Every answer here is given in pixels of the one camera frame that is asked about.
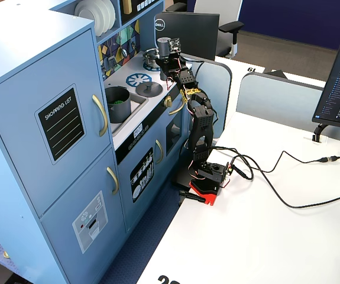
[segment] desk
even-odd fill
[[[340,141],[315,144],[304,136],[236,112],[218,145],[236,147],[263,169],[272,168],[282,150],[305,161],[339,155]],[[209,161],[224,164],[230,155],[214,150]],[[340,196],[340,160],[299,164],[285,157],[268,178],[292,205]],[[180,284],[340,283],[340,201],[289,209],[260,173],[252,182],[233,174],[214,206],[184,201],[138,284],[159,283],[160,275]]]

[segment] wall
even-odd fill
[[[340,1],[243,0],[239,20],[243,30],[313,44],[340,45]]]
[[[128,57],[124,58],[121,55],[121,46],[128,51]],[[136,20],[125,29],[123,29],[120,34],[115,34],[112,38],[101,44],[99,47],[99,59],[100,65],[102,67],[103,79],[106,80],[108,77],[112,76],[118,69],[126,64],[131,58],[133,58],[141,50],[140,42],[140,24],[139,20]],[[109,69],[105,67],[104,61],[108,60],[108,57],[115,56],[117,67],[114,69]]]

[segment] chalkboard label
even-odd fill
[[[74,88],[42,110],[38,117],[54,161],[85,133]]]

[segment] gold handle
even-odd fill
[[[185,104],[186,104],[186,103],[182,100],[182,106],[181,106],[180,108],[178,108],[178,109],[175,109],[175,110],[172,111],[172,112],[169,112],[169,115],[173,115],[173,114],[176,114],[176,113],[178,113],[179,111],[181,111]]]
[[[101,111],[101,114],[103,115],[104,126],[103,126],[103,129],[101,129],[100,132],[99,132],[99,136],[102,137],[106,133],[106,130],[108,128],[108,120],[106,119],[106,112],[105,112],[105,109],[104,109],[102,103],[99,101],[97,96],[92,95],[92,100],[98,106],[98,108]]]
[[[113,180],[116,183],[116,189],[114,191],[112,191],[112,194],[116,194],[118,192],[118,179],[117,179],[115,173],[113,172],[113,170],[110,167],[107,167],[106,170],[112,176]]]
[[[156,164],[159,164],[163,160],[164,153],[163,153],[163,148],[162,148],[162,145],[160,144],[160,142],[158,140],[156,140],[156,143],[157,143],[157,145],[159,147],[160,154],[161,154],[160,159],[158,161],[156,161]]]

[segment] knob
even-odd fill
[[[166,108],[172,107],[172,99],[171,99],[170,96],[165,97],[164,102],[163,102],[163,105],[164,105]]]

